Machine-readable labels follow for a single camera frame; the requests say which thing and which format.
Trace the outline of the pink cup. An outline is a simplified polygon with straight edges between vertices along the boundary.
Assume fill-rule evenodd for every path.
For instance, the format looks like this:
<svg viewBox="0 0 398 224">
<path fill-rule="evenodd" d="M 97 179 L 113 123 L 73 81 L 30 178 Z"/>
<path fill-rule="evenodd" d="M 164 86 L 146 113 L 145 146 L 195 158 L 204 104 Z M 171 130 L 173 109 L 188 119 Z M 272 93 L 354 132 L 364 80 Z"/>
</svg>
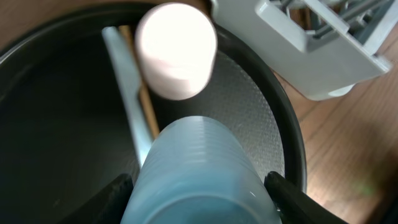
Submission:
<svg viewBox="0 0 398 224">
<path fill-rule="evenodd" d="M 135 47 L 149 88 L 169 100 L 186 100 L 210 81 L 218 46 L 213 23 L 199 9 L 170 2 L 148 11 Z"/>
</svg>

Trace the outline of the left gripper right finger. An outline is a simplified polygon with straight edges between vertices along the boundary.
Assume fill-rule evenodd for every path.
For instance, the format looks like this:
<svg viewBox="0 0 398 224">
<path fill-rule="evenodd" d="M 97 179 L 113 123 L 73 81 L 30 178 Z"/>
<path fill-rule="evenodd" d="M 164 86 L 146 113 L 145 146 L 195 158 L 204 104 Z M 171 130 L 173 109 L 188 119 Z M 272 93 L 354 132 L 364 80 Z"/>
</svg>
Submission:
<svg viewBox="0 0 398 224">
<path fill-rule="evenodd" d="M 344 220 L 335 216 L 312 200 L 307 194 L 296 189 L 277 172 L 269 172 L 264 181 L 272 201 L 280 209 L 288 223 L 304 224 L 344 224 Z"/>
</svg>

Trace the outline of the light blue cup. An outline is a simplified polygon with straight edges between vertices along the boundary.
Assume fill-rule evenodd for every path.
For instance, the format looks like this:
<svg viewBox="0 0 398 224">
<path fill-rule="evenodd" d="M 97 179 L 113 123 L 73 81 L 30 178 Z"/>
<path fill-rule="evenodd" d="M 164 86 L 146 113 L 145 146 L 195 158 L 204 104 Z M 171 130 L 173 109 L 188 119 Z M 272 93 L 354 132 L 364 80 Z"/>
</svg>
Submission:
<svg viewBox="0 0 398 224">
<path fill-rule="evenodd" d="M 234 134 L 215 119 L 189 116 L 153 142 L 122 223 L 280 223 Z"/>
</svg>

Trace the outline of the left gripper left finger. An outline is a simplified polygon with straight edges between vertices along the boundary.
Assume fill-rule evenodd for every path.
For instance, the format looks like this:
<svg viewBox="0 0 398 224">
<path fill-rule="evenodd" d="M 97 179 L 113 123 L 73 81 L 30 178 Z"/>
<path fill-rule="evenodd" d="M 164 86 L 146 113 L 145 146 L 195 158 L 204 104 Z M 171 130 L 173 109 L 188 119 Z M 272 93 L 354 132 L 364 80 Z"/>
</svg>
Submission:
<svg viewBox="0 0 398 224">
<path fill-rule="evenodd" d="M 131 176 L 129 174 L 121 174 L 80 208 L 59 221 L 59 223 L 119 224 L 132 190 L 133 182 Z"/>
</svg>

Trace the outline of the light blue plastic knife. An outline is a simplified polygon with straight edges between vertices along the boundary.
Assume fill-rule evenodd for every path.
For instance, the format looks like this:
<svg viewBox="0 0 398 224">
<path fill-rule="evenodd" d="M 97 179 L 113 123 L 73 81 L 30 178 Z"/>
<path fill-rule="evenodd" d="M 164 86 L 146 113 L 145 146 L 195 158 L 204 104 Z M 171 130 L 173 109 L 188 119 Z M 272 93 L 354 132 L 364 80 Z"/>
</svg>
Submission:
<svg viewBox="0 0 398 224">
<path fill-rule="evenodd" d="M 127 42 L 116 27 L 101 31 L 108 51 L 118 88 L 123 99 L 137 161 L 140 167 L 151 148 L 153 138 L 139 100 L 141 76 Z"/>
</svg>

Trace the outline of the wooden chopstick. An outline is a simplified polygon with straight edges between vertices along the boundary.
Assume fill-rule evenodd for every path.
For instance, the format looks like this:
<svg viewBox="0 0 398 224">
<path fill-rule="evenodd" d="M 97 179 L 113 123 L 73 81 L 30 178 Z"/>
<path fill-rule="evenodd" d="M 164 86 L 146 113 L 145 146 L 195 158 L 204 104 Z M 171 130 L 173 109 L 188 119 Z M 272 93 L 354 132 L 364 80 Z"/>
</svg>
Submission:
<svg viewBox="0 0 398 224">
<path fill-rule="evenodd" d="M 140 84 L 140 89 L 139 89 L 139 99 L 141 102 L 142 109 L 144 110 L 146 122 L 149 126 L 152 137 L 155 139 L 160 133 L 159 126 L 157 123 L 157 119 L 156 119 L 155 112 L 153 109 L 152 101 L 150 98 L 149 89 L 148 89 L 147 83 L 144 80 L 143 73 L 142 73 L 140 65 L 139 65 L 139 59 L 137 57 L 137 54 L 136 54 L 136 51 L 134 48 L 133 32 L 129 26 L 119 26 L 118 29 L 119 29 L 120 33 L 122 34 L 122 36 L 124 37 L 124 40 L 127 42 L 127 46 L 129 47 L 130 53 L 133 56 L 134 60 L 136 61 L 140 79 L 141 79 L 141 84 Z"/>
</svg>

